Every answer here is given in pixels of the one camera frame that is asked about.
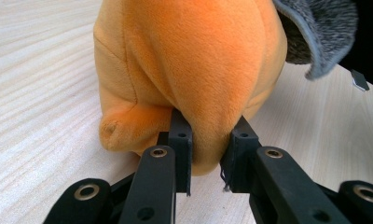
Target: wooden table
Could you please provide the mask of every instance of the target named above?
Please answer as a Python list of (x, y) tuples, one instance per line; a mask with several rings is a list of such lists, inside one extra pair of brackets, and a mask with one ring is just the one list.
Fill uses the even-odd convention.
[[(41, 223), (65, 189), (87, 177), (114, 184), (138, 157), (111, 153), (101, 118), (92, 26), (100, 1), (0, 1), (0, 223)], [(373, 184), (373, 86), (341, 67), (320, 80), (286, 64), (250, 123), (316, 182)], [(248, 196), (224, 193), (219, 170), (177, 196), (177, 223), (254, 223)]]

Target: stuffed animal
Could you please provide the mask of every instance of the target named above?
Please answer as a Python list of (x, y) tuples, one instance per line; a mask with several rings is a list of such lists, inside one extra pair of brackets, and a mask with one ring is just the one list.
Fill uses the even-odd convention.
[(94, 26), (104, 148), (141, 155), (174, 108), (193, 131), (192, 174), (211, 172), (241, 116), (285, 61), (327, 74), (351, 48), (351, 0), (103, 0)]

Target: black plastic part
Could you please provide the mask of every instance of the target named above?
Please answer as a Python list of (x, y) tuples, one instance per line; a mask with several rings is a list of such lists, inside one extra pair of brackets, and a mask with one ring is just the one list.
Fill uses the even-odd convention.
[(169, 131), (168, 146), (176, 155), (176, 190), (190, 196), (192, 164), (192, 129), (180, 111), (174, 109)]
[(122, 214), (123, 207), (125, 206), (126, 199), (131, 188), (131, 182), (133, 181), (134, 173), (121, 179), (116, 184), (111, 186), (111, 202), (114, 206), (108, 223), (117, 223), (120, 215)]
[(53, 205), (44, 223), (107, 223), (112, 212), (110, 195), (110, 185), (104, 180), (78, 181)]
[(253, 186), (253, 156), (260, 147), (259, 138), (244, 117), (230, 135), (228, 149), (221, 159), (221, 177), (233, 193), (250, 193)]
[(174, 223), (175, 154), (172, 148), (148, 148), (131, 183), (120, 224)]
[(275, 222), (262, 223), (350, 223), (286, 151), (261, 147), (254, 167), (275, 211), (251, 206), (253, 213), (277, 213)]
[(346, 181), (340, 185), (338, 208), (352, 223), (373, 223), (373, 185)]

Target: plush toy foot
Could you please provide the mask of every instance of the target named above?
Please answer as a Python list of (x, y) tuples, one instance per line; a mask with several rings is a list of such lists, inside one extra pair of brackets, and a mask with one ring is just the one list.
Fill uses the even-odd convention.
[(111, 151), (135, 151), (142, 154), (147, 147), (154, 146), (158, 130), (168, 131), (172, 109), (152, 105), (135, 105), (130, 110), (111, 108), (100, 123), (100, 140)]

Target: orange fur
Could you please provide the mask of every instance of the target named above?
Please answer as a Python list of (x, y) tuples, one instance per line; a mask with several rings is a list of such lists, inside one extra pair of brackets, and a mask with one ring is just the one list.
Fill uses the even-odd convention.
[(193, 175), (215, 168), (286, 54), (270, 0), (104, 0), (94, 40), (104, 147), (141, 154), (169, 130), (175, 107), (193, 130)]

